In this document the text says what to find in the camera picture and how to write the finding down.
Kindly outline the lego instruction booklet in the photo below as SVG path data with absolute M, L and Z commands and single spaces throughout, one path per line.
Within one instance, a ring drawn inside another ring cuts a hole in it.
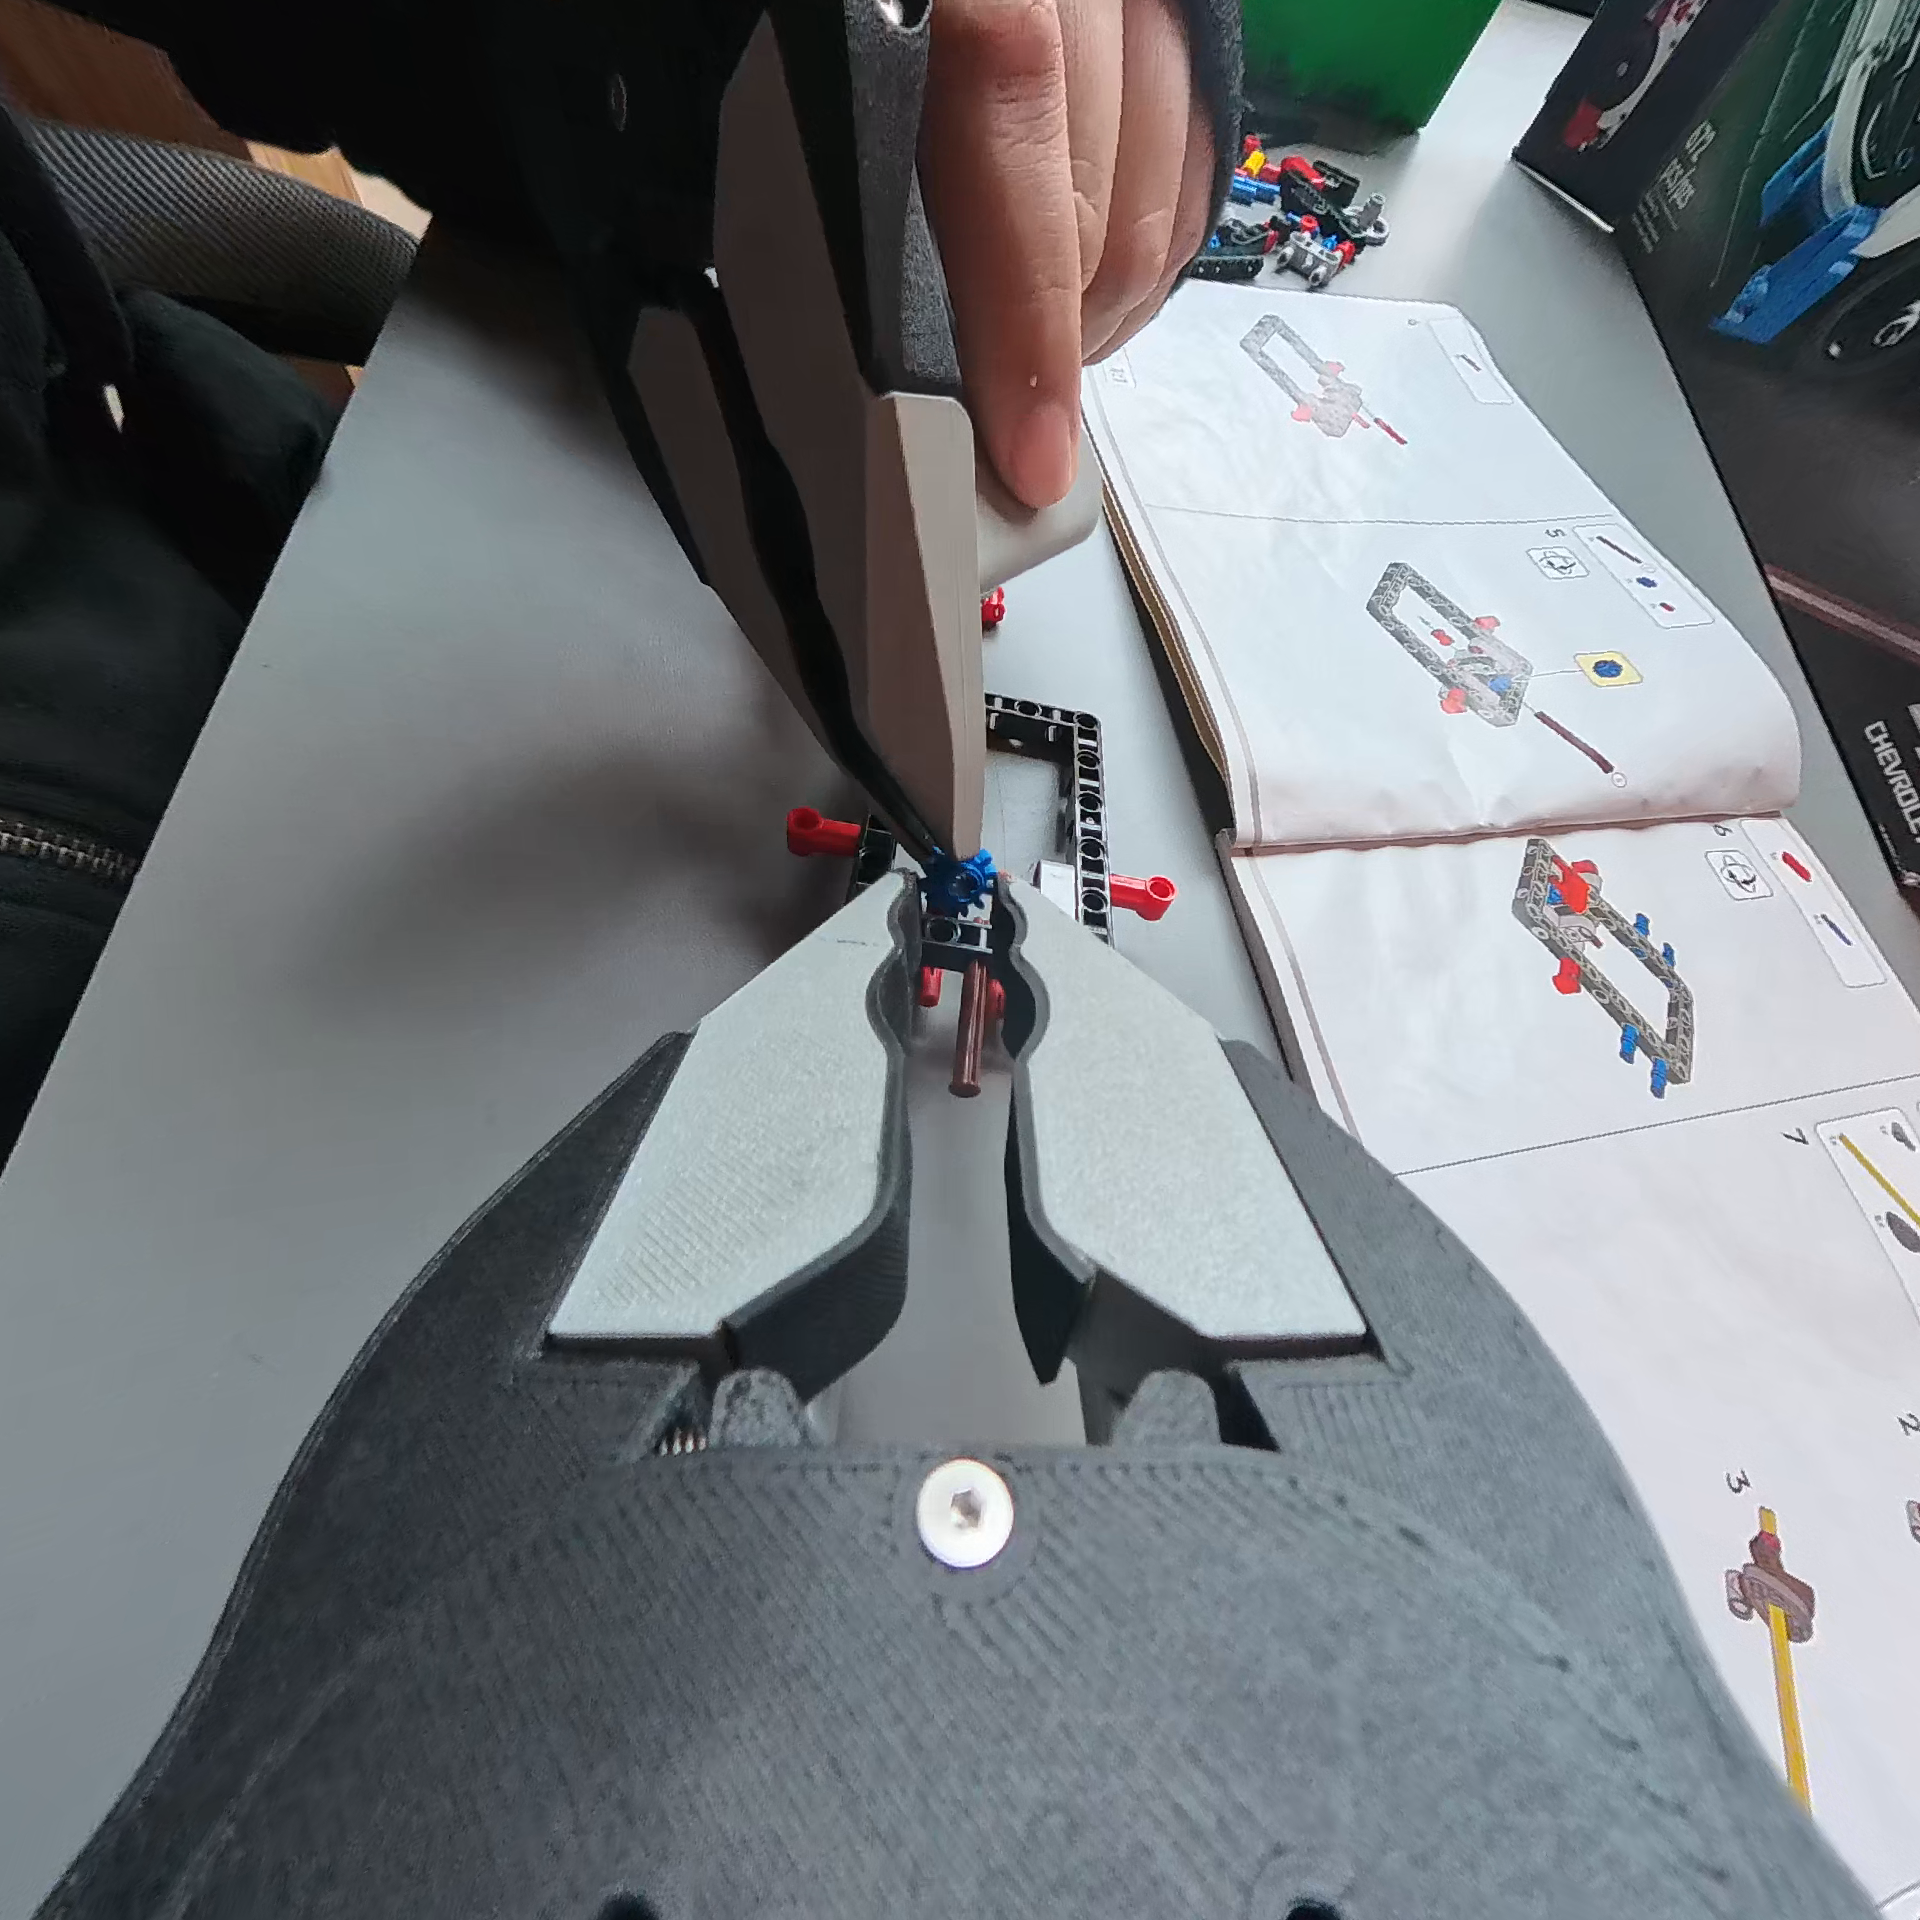
M 1197 284 L 1087 378 L 1333 1116 L 1515 1292 L 1734 1699 L 1916 1914 L 1916 1004 L 1760 655 L 1430 302 Z

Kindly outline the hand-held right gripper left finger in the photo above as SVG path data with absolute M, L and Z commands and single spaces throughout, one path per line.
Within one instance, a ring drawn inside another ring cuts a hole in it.
M 908 876 L 696 1024 L 547 1324 L 560 1355 L 769 1367 L 827 1392 L 906 1292 Z

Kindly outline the grey mesh chair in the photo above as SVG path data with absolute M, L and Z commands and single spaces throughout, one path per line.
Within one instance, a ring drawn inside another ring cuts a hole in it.
M 389 218 L 247 160 L 5 113 L 83 255 L 272 351 L 368 362 L 416 257 Z

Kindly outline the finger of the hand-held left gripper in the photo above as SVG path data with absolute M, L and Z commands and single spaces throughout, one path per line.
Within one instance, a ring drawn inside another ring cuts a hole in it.
M 843 321 L 646 307 L 629 353 L 690 553 L 827 752 L 939 849 L 939 399 L 876 393 Z
M 719 105 L 711 262 L 801 503 L 791 629 L 833 747 L 902 836 L 982 841 L 982 561 L 1080 540 L 982 470 L 919 169 L 928 17 L 760 17 Z

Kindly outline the person's left hand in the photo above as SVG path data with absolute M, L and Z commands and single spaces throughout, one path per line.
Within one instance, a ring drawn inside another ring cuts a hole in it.
M 1077 478 L 1083 364 L 1213 227 L 1185 25 L 1169 1 L 935 1 L 922 134 L 975 437 L 1041 510 Z

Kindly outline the black lego frame assembly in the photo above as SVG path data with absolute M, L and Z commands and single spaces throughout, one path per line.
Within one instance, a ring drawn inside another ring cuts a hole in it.
M 1165 918 L 1178 899 L 1175 881 L 1123 876 L 1114 864 L 1100 720 L 1083 708 L 1003 694 L 984 694 L 984 714 L 988 847 L 997 870 L 1023 876 L 1111 948 L 1119 916 Z M 794 857 L 845 862 L 850 899 L 892 868 L 913 870 L 874 815 L 845 821 L 799 804 L 786 819 L 786 843 Z M 922 1009 L 939 1004 L 947 974 L 966 976 L 968 963 L 988 951 L 991 929 L 991 901 L 933 901 L 924 881 Z

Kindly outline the green plastic bin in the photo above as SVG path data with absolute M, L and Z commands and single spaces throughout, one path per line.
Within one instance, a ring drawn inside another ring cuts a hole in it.
M 1243 123 L 1416 132 L 1500 1 L 1243 1 Z

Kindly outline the pile of loose lego pieces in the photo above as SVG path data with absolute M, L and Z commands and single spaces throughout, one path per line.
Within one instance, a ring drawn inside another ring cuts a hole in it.
M 1357 174 L 1329 160 L 1286 155 L 1248 132 L 1223 217 L 1185 273 L 1203 282 L 1254 282 L 1274 267 L 1322 289 L 1387 239 L 1384 201 L 1361 197 Z

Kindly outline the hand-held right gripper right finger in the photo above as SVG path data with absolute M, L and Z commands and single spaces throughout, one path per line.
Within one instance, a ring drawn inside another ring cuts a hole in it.
M 997 889 L 1015 1056 L 1007 1235 L 1041 1381 L 1370 1351 L 1213 1024 L 1034 885 Z

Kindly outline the lego set box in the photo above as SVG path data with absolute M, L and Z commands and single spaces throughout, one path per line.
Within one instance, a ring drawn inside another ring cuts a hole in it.
M 1916 906 L 1919 4 L 1580 11 L 1515 160 L 1615 235 Z

